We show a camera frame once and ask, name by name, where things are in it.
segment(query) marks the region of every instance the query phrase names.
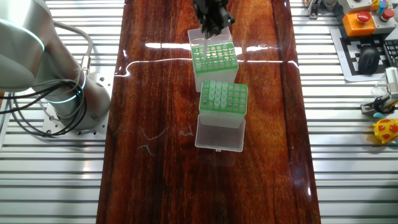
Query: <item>white plastic box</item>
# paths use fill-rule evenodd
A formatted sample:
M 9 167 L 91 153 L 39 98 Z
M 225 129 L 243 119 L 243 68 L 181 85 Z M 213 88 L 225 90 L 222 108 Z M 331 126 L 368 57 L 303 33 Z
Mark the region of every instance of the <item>white plastic box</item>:
M 370 11 L 371 0 L 338 0 L 338 3 L 343 6 L 344 14 L 349 12 Z
M 200 29 L 189 30 L 188 36 L 196 91 L 200 92 L 201 83 L 205 80 L 234 83 L 239 65 L 229 28 L 207 40 L 206 55 L 203 49 L 205 36 Z
M 371 15 L 374 25 L 376 26 L 372 34 L 389 34 L 397 27 L 397 22 L 394 18 L 390 18 L 387 22 L 383 22 L 380 20 L 380 15 L 376 12 L 371 12 Z

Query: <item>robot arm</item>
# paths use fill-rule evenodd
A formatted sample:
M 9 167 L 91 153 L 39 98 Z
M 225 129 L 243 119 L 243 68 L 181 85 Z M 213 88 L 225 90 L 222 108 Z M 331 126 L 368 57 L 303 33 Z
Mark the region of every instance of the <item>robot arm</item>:
M 235 22 L 234 17 L 226 10 L 228 0 L 193 0 L 193 5 L 201 32 L 209 39 L 221 33 L 221 30 Z

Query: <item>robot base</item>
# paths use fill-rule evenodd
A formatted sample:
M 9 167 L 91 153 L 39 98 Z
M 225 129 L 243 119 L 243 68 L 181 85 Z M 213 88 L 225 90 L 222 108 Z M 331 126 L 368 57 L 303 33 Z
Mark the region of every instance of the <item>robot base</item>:
M 100 84 L 102 84 L 108 94 L 112 96 L 112 89 L 113 89 L 113 75 L 104 75 L 104 74 L 90 74 L 90 78 Z M 47 106 L 47 112 L 51 114 L 54 117 L 57 117 L 55 114 L 54 108 L 51 106 L 49 103 Z M 97 126 L 94 128 L 91 128 L 89 130 L 73 130 L 70 131 L 69 133 L 66 133 L 65 135 L 62 136 L 57 136 L 57 138 L 44 138 L 48 141 L 105 141 L 106 138 L 106 130 L 108 128 L 108 117 L 109 117 L 109 112 L 108 115 L 106 115 L 105 119 L 102 120 Z M 47 115 L 45 116 L 44 119 L 44 124 L 42 131 L 46 133 L 56 133 L 57 131 L 60 131 L 64 128 L 65 126 L 59 122 L 55 121 L 53 119 L 50 119 Z

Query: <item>glossy wooden surface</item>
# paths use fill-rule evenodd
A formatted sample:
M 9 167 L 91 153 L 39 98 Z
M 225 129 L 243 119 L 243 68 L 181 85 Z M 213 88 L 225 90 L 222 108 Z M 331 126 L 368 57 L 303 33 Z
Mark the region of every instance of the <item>glossy wooden surface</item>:
M 289 3 L 231 0 L 244 151 L 197 149 L 191 0 L 126 1 L 97 223 L 320 223 Z

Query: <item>checkered calibration board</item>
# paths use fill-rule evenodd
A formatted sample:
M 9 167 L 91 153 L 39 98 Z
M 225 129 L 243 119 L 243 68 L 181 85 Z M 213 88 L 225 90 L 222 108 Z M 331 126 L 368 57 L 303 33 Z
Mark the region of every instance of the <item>checkered calibration board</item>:
M 379 66 L 375 73 L 384 73 L 385 68 L 389 67 L 389 62 L 382 49 L 382 39 L 347 39 L 341 40 L 343 48 L 348 50 L 347 58 L 350 58 L 349 69 L 353 75 L 362 75 L 358 72 L 358 62 L 362 46 L 375 46 L 380 53 Z
M 56 21 L 92 35 L 93 74 L 105 78 L 113 74 L 124 0 L 46 3 Z M 338 25 L 332 13 L 320 9 L 318 20 L 310 20 L 301 0 L 291 0 L 290 7 L 322 223 L 396 224 L 398 150 L 369 143 L 373 122 L 359 110 L 361 103 L 372 100 L 369 93 L 377 81 L 345 82 L 329 33 L 330 27 Z M 65 30 L 57 32 L 80 62 L 86 40 Z M 25 116 L 42 127 L 45 115 L 40 105 Z M 0 223 L 95 223 L 104 142 L 41 141 L 13 119 L 5 129 L 0 134 L 4 138 Z

